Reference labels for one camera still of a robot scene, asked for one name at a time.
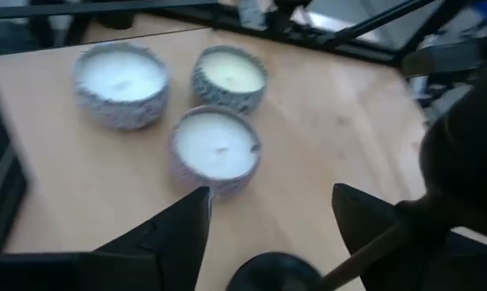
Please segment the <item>black metal candlestick holder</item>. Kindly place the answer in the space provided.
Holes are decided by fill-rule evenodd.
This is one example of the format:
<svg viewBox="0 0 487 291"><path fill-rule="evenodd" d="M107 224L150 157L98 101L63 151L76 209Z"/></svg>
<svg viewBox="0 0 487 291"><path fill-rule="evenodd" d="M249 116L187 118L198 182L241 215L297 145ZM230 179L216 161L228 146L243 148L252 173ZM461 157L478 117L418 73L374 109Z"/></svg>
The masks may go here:
<svg viewBox="0 0 487 291"><path fill-rule="evenodd" d="M226 291L337 291L408 245L434 252L463 227L487 236L487 70L426 132L419 154L426 192L393 205L396 222L331 272L283 252L243 264Z"/></svg>

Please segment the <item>pink patterned candle tin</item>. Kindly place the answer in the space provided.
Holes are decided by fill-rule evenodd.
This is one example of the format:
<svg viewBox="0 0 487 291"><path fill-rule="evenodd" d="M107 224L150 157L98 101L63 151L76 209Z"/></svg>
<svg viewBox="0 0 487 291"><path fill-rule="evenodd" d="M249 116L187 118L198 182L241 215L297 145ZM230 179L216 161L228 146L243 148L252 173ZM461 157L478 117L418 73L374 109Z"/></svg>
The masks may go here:
<svg viewBox="0 0 487 291"><path fill-rule="evenodd" d="M203 105L187 111L168 142L171 175L185 192L206 186L224 199L242 192L262 159L256 130L240 114Z"/></svg>

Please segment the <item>patterned candle tin cream wax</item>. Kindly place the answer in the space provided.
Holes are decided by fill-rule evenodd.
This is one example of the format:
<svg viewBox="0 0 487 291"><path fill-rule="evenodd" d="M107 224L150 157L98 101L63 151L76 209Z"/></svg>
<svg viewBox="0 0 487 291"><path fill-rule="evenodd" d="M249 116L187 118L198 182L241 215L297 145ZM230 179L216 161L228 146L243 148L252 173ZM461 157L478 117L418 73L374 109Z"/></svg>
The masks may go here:
<svg viewBox="0 0 487 291"><path fill-rule="evenodd" d="M248 51L229 45L206 48L192 71L193 95L200 103L248 115L265 96L269 84L263 62Z"/></svg>

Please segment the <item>wooden shelf riser black legs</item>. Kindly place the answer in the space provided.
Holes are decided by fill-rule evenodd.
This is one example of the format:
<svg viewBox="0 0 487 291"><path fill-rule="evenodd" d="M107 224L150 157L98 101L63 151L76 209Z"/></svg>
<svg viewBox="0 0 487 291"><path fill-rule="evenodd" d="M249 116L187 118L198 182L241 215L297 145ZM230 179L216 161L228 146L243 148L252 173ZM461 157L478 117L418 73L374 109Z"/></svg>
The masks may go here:
<svg viewBox="0 0 487 291"><path fill-rule="evenodd" d="M322 272L345 260L335 183L391 203L424 192L417 154L425 118L394 69L208 28L138 44L166 62L172 96L158 123L134 132L106 129L75 103L80 47L0 56L0 109L32 182L8 251L89 251L178 200L167 139L193 105L199 53L217 44L256 54L269 88L251 118L262 163L239 195L214 206L197 291L224 289L266 251L294 253Z"/></svg>

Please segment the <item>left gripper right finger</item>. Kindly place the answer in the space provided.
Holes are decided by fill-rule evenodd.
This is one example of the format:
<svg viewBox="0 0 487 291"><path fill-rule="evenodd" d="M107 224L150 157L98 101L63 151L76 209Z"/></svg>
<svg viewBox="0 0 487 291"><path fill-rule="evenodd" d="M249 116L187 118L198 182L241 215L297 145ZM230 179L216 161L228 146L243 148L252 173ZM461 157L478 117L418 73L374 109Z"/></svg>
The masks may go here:
<svg viewBox="0 0 487 291"><path fill-rule="evenodd" d="M337 183L332 208L350 254L396 222L394 206ZM487 245L449 232L434 252L408 245L361 275L366 291L487 291Z"/></svg>

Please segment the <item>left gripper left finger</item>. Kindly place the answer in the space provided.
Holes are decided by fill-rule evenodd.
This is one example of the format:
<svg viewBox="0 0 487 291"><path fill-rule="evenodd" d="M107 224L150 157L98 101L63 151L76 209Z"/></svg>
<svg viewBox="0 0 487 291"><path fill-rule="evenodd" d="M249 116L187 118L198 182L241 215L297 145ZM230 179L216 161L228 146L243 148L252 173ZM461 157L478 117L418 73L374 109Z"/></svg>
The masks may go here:
<svg viewBox="0 0 487 291"><path fill-rule="evenodd" d="M94 251L0 255L0 291L194 291L211 208L200 187Z"/></svg>

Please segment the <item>patterned candle tin white wax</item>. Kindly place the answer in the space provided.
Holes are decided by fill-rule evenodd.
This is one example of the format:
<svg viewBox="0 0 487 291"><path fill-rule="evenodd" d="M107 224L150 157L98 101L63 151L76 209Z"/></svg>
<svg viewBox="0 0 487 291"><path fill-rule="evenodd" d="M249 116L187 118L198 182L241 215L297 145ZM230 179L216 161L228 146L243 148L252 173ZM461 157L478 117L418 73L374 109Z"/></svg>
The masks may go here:
<svg viewBox="0 0 487 291"><path fill-rule="evenodd" d="M135 130L157 121L171 85L163 61L148 48L127 42L98 44L82 52L73 70L76 100L93 120Z"/></svg>

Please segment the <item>black aluminium table frame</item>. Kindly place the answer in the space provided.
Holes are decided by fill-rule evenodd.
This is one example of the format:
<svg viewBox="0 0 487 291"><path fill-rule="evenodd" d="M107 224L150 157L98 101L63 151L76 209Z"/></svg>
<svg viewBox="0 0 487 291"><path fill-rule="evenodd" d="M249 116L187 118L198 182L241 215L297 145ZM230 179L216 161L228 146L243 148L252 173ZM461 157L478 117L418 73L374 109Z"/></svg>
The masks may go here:
<svg viewBox="0 0 487 291"><path fill-rule="evenodd" d="M251 0L242 0L239 7L223 5L218 0L85 0L62 4L44 2L29 6L0 7L0 19L70 15L72 21L64 43L71 45L83 40L91 20L95 17L114 15L120 18L146 12L213 29L395 66L406 76L464 72L487 65L487 37L424 49L418 47L425 36L436 32L451 20L470 0L445 0L409 38L408 43L398 50L361 40L362 35L434 1L406 0L337 32L289 21L284 10L293 6L293 0L280 0L280 7L274 12L260 11L258 5Z"/></svg>

